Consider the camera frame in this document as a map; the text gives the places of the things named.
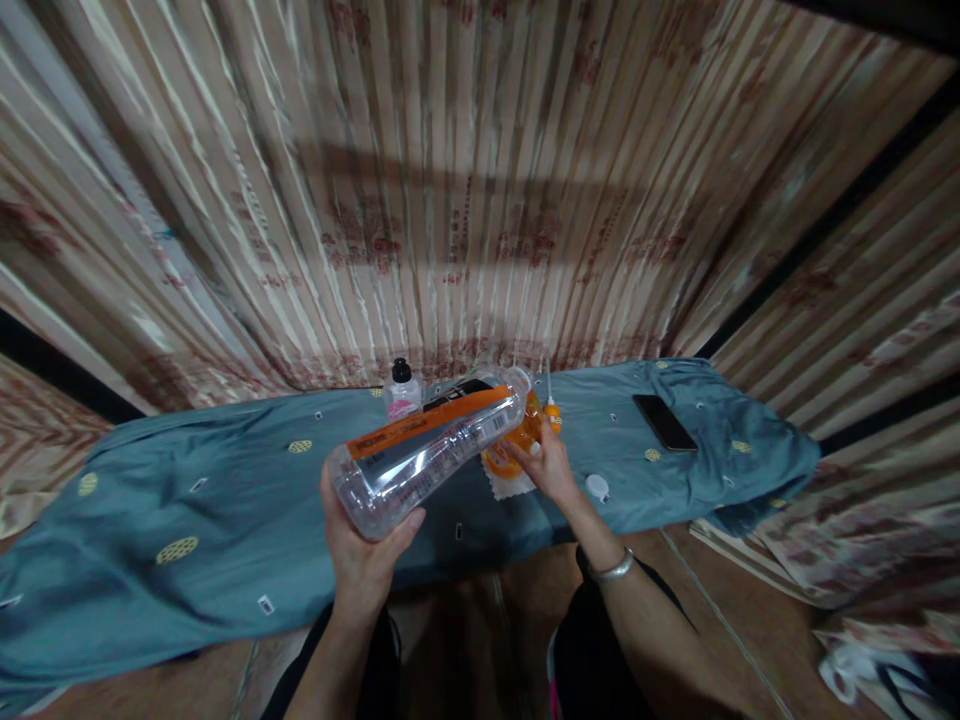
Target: blue blanket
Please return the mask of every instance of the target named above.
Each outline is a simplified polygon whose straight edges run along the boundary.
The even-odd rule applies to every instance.
[[[538,381],[541,397],[545,388]],[[748,531],[819,459],[813,440],[705,361],[557,373],[553,391],[574,473],[581,483],[591,473],[606,479],[609,501],[595,502],[617,533],[721,505],[729,526]],[[699,451],[664,449],[635,394],[664,398]],[[0,717],[57,686],[313,620],[334,591],[317,492],[323,459],[385,422],[382,399],[341,390],[118,427],[0,558]],[[572,539],[539,492],[496,501],[477,458],[426,508],[397,587]]]

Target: white bottle cap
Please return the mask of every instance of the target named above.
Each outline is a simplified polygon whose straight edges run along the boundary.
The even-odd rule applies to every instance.
[[[599,499],[600,502],[606,502],[610,499],[610,486],[607,485],[607,481],[599,475],[587,476],[587,490],[590,491],[591,495]]]

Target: black phone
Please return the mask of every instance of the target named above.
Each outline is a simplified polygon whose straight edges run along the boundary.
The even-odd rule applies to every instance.
[[[659,395],[634,395],[633,401],[667,450],[696,452],[697,444]]]

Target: bracelet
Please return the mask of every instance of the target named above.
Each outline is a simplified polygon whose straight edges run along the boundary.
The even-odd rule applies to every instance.
[[[620,561],[620,564],[606,572],[598,573],[588,563],[587,568],[590,570],[590,577],[596,582],[611,582],[626,575],[633,565],[633,550],[628,547],[625,547],[624,550],[626,552],[623,554],[623,560]]]

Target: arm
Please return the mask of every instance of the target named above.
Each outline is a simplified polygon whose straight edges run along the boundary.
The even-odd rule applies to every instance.
[[[616,567],[624,547],[577,487],[567,450],[544,419],[541,451],[509,448],[537,487],[570,523],[592,568]],[[600,590],[614,633],[637,685],[661,717],[709,717],[739,703],[732,685],[709,660],[700,637],[682,613],[636,564]]]
[[[423,508],[417,508],[380,542],[365,541],[340,504],[326,464],[320,500],[337,582],[336,599],[330,622],[290,701],[287,720],[339,720],[356,714],[370,638],[390,592],[393,568],[410,547],[425,515]]]

